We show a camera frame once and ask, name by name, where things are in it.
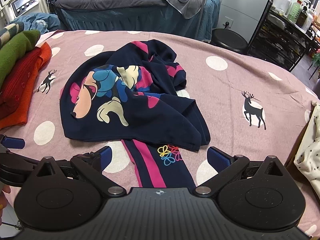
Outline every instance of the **blue bed skirt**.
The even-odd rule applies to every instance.
[[[207,0],[197,37],[199,13],[191,19],[168,5],[119,8],[104,11],[58,9],[60,19],[69,30],[146,31],[179,35],[200,41],[210,41],[217,27],[221,0]]]

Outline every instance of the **orange sweater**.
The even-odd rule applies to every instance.
[[[20,104],[16,111],[0,120],[0,129],[11,125],[23,125],[28,121],[28,110],[33,93],[33,87],[38,76],[38,72],[48,63],[52,52],[48,43],[41,46],[41,54],[38,57],[33,71],[27,81],[26,87],[22,93]]]

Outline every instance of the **blue gripper pad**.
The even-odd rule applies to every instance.
[[[231,165],[231,159],[233,157],[228,157],[227,154],[222,154],[220,151],[213,147],[210,147],[207,151],[208,163],[219,173],[225,168]]]
[[[1,144],[7,149],[23,149],[26,145],[24,139],[14,137],[5,137]]]
[[[101,155],[101,171],[103,171],[112,160],[112,149],[109,146],[105,146],[98,150]]]

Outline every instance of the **red object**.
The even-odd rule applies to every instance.
[[[25,83],[28,81],[28,73],[34,68],[40,54],[41,49],[38,47],[26,53],[5,78],[0,91],[0,119],[18,108]]]
[[[20,104],[18,105],[17,110],[12,114],[9,114],[7,117],[0,119],[0,129],[11,125],[23,125],[27,123],[28,110],[38,72],[48,63],[52,55],[51,48],[48,43],[45,42],[41,46],[40,53],[41,54],[36,58],[36,62],[30,71],[30,78],[28,79],[26,87],[20,96]]]

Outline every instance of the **massage bed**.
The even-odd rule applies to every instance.
[[[311,102],[319,103],[316,95],[296,77],[269,62],[239,55],[192,39],[165,33],[130,31],[51,32],[41,36],[52,48],[52,58],[39,73],[28,114],[23,126],[3,128],[0,134],[23,138],[24,149],[17,154],[34,159],[52,155],[56,160],[69,160],[76,154],[94,152],[105,145],[112,148],[112,160],[103,175],[126,188],[138,187],[134,164],[120,141],[84,142],[68,139],[61,125],[60,92],[72,73],[86,60],[103,51],[114,51],[132,41],[156,39],[170,46],[176,62],[187,73],[186,88],[178,96],[194,98],[207,123],[211,141],[198,152],[180,148],[181,156],[196,185],[217,172],[209,165],[207,150],[215,146],[233,156],[242,154],[251,160],[264,160],[276,155],[284,164],[306,123]],[[51,73],[51,87],[43,80]],[[245,104],[261,109],[246,119]],[[308,235],[320,235],[320,211],[309,184],[297,182],[306,200],[306,209],[299,228]],[[7,196],[13,204],[19,188],[12,187]]]
[[[197,37],[199,13],[182,15],[164,0],[57,0],[55,11],[72,31],[154,31],[210,41],[220,4],[206,0]]]

